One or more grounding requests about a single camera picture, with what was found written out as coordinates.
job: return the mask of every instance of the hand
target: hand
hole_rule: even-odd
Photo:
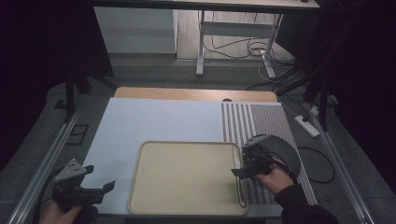
[[[255,175],[262,184],[274,195],[277,195],[282,189],[293,185],[291,178],[278,165],[272,165],[272,172],[269,175]]]
[[[55,201],[51,200],[39,224],[72,224],[82,206],[74,206],[67,213]]]

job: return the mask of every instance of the gray floor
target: gray floor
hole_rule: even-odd
[[[258,62],[206,61],[205,75],[195,76],[194,61],[176,61],[174,59],[113,59],[115,77],[111,81],[120,86],[157,87],[157,88],[192,88],[240,90],[267,82],[258,73]],[[276,67],[276,73],[281,75],[288,70],[286,67]],[[90,78],[92,91],[86,97],[77,124],[88,124],[87,136],[81,146],[64,146],[54,167],[67,164],[72,158],[83,162],[91,145],[101,117],[106,109],[108,99],[114,94],[108,86]],[[282,85],[267,84],[252,88],[252,91],[273,91]],[[288,96],[302,104],[303,91],[296,89]],[[0,223],[6,223],[15,205],[18,203],[26,186],[35,173],[36,168],[49,150],[58,132],[63,126],[64,110],[54,109],[58,100],[64,100],[65,87],[60,85],[49,91],[47,105],[32,129],[22,143],[20,149],[0,174]],[[312,138],[294,120],[294,114],[302,115],[303,109],[288,97],[279,98],[285,107],[290,122],[290,128],[298,147],[312,147],[326,153],[321,138]],[[358,186],[364,201],[366,201],[375,223],[395,223],[396,197],[381,178],[370,160],[362,152],[359,145],[349,135],[338,118],[329,109],[329,134],[338,148],[346,168],[353,181]],[[331,176],[328,163],[319,154],[310,151],[300,151],[309,177],[327,179]],[[312,188],[318,204],[334,213],[340,223],[361,223],[355,210],[345,194],[338,179],[332,183],[317,184],[312,182]],[[25,223],[30,223],[31,214]],[[241,223],[240,220],[228,220],[228,223]],[[100,217],[98,223],[124,223],[119,217]],[[220,220],[208,219],[137,219],[132,223],[222,223]],[[267,223],[280,223],[279,219],[270,219]]]

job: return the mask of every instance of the tray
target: tray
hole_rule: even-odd
[[[245,182],[231,172],[240,166],[239,153],[234,143],[144,143],[129,210],[137,215],[244,215]]]

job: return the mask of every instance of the black sleeve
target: black sleeve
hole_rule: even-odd
[[[284,224],[338,224],[337,218],[328,210],[308,203],[301,185],[283,189],[275,200],[283,207]]]

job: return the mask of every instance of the wall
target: wall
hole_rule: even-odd
[[[96,7],[108,53],[175,53],[177,11]]]

